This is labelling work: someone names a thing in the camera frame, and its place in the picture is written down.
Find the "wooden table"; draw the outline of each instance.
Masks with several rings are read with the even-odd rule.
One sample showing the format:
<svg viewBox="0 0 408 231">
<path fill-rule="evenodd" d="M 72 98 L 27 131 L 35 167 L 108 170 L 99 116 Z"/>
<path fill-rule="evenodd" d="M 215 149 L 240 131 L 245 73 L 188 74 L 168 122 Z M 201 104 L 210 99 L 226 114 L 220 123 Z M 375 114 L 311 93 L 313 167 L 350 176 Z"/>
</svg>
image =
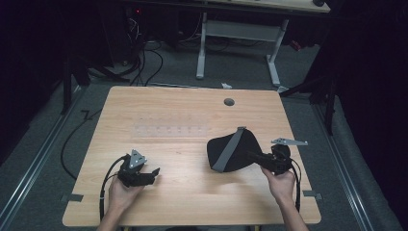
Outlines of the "wooden table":
<svg viewBox="0 0 408 231">
<path fill-rule="evenodd" d="M 225 98 L 235 105 L 226 106 Z M 258 165 L 229 173 L 210 169 L 208 140 L 235 133 L 239 126 L 253 132 L 265 153 L 270 152 L 273 139 L 293 139 L 275 91 L 113 87 L 73 190 L 84 197 L 81 202 L 68 202 L 64 225 L 99 224 L 99 191 L 105 174 L 132 149 L 148 160 L 142 171 L 157 167 L 161 171 L 121 225 L 283 223 Z M 299 152 L 295 146 L 290 148 L 302 170 L 301 189 L 309 191 Z M 320 221 L 313 197 L 301 196 L 300 213 L 306 223 Z"/>
</svg>

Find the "desk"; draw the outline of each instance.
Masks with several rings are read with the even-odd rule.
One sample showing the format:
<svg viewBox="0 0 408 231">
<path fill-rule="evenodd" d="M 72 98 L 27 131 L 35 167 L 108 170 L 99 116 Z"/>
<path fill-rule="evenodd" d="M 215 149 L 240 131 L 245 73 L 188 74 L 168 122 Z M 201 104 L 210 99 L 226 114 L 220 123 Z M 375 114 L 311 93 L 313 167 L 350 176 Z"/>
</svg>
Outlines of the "desk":
<svg viewBox="0 0 408 231">
<path fill-rule="evenodd" d="M 260 7 L 283 9 L 289 11 L 303 11 L 311 13 L 329 13 L 330 8 L 326 4 L 322 7 L 317 7 L 310 0 L 205 0 L 205 4 L 222 3 L 232 5 L 242 5 L 244 7 Z M 227 37 L 234 39 L 253 39 L 261 41 L 273 42 L 270 52 L 267 55 L 267 63 L 272 84 L 276 87 L 280 86 L 280 80 L 276 71 L 275 59 L 282 42 L 283 36 L 287 30 L 289 19 L 284 19 L 280 26 L 265 26 L 246 23 L 226 22 L 219 20 L 207 20 L 207 14 L 203 13 L 202 29 L 201 29 L 201 46 L 198 54 L 197 62 L 197 79 L 204 78 L 205 58 L 206 58 L 206 37 Z"/>
<path fill-rule="evenodd" d="M 225 98 L 232 98 L 235 105 L 226 106 Z M 283 223 L 259 166 L 229 173 L 210 169 L 208 140 L 235 133 L 239 126 L 255 135 L 264 152 L 270 152 L 273 139 L 293 139 L 276 91 L 113 87 L 72 192 L 84 197 L 82 202 L 68 202 L 64 225 L 99 224 L 99 191 L 105 174 L 134 148 L 148 160 L 142 171 L 157 167 L 161 171 L 121 225 Z M 295 146 L 290 149 L 301 167 L 301 189 L 309 191 L 299 152 Z M 313 197 L 301 196 L 300 213 L 306 223 L 320 221 Z"/>
</svg>

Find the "metal bracket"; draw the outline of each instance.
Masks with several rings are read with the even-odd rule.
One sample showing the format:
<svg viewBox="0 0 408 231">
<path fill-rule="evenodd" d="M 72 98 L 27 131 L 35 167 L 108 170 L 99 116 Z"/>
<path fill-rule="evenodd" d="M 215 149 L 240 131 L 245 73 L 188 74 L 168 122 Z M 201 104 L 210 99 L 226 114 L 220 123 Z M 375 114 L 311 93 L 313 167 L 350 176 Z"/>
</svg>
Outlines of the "metal bracket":
<svg viewBox="0 0 408 231">
<path fill-rule="evenodd" d="M 323 197 L 321 196 L 320 193 L 316 193 L 315 191 L 303 191 L 303 196 L 307 197 L 307 196 L 312 196 L 314 197 L 316 200 L 322 200 Z"/>
<path fill-rule="evenodd" d="M 61 201 L 62 202 L 68 202 L 68 201 L 76 201 L 76 202 L 81 202 L 82 198 L 84 198 L 84 196 L 82 194 L 71 194 L 71 195 L 66 195 L 64 194 L 61 197 Z"/>
<path fill-rule="evenodd" d="M 142 156 L 137 150 L 132 149 L 132 154 L 129 162 L 130 169 L 141 166 L 146 162 L 147 159 L 144 156 Z"/>
<path fill-rule="evenodd" d="M 309 143 L 306 141 L 294 141 L 294 140 L 289 140 L 289 139 L 284 139 L 284 138 L 273 140 L 272 143 L 282 144 L 282 145 L 296 145 L 296 146 L 309 145 Z"/>
</svg>

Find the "person's left hand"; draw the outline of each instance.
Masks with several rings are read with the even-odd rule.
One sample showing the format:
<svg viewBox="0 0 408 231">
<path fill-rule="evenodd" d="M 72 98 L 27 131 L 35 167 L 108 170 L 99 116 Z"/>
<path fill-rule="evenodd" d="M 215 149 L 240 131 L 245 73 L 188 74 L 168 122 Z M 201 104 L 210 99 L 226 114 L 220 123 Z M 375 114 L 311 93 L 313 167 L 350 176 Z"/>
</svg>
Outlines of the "person's left hand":
<svg viewBox="0 0 408 231">
<path fill-rule="evenodd" d="M 109 187 L 109 210 L 120 213 L 126 211 L 143 189 L 144 186 L 127 188 L 117 176 L 114 176 Z"/>
</svg>

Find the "metal stand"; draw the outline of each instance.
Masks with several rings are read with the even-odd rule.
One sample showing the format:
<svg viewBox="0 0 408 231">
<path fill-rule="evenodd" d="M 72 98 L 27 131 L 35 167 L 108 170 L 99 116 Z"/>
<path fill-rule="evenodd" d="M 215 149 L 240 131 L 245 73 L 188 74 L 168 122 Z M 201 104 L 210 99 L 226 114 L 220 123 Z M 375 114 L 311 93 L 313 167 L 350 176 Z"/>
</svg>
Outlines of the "metal stand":
<svg viewBox="0 0 408 231">
<path fill-rule="evenodd" d="M 203 22 L 201 29 L 201 47 L 198 54 L 197 79 L 204 78 L 205 69 L 205 42 L 207 36 L 225 37 L 234 39 L 250 39 L 274 42 L 270 55 L 267 55 L 270 78 L 272 84 L 280 86 L 279 76 L 276 71 L 275 59 L 281 45 L 283 36 L 289 20 L 285 19 L 280 27 L 263 26 L 236 22 L 226 22 L 218 20 L 208 20 L 207 13 L 203 13 Z"/>
</svg>

